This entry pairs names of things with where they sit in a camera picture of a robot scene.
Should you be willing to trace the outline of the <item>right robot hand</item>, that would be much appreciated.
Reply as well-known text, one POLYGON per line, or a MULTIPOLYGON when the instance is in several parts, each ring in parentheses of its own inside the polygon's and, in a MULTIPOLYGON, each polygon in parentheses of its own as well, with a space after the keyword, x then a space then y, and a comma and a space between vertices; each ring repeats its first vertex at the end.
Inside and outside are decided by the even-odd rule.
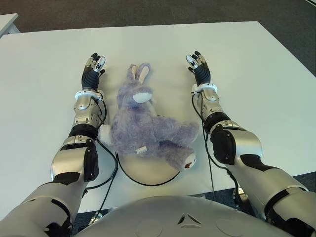
POLYGON ((200 54, 198 51, 195 51, 195 53, 192 55, 186 55, 186 60, 190 65, 188 70, 194 74, 197 86, 210 83, 210 70, 202 54, 200 54))

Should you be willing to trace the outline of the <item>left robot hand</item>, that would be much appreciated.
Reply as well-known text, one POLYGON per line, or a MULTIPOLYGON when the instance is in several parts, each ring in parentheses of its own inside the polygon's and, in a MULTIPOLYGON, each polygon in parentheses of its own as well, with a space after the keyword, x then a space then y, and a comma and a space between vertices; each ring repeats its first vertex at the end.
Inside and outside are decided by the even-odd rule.
POLYGON ((102 74, 105 73, 103 68, 106 63, 106 58, 98 53, 93 53, 87 60, 81 76, 82 89, 91 89, 97 91, 99 80, 102 74))

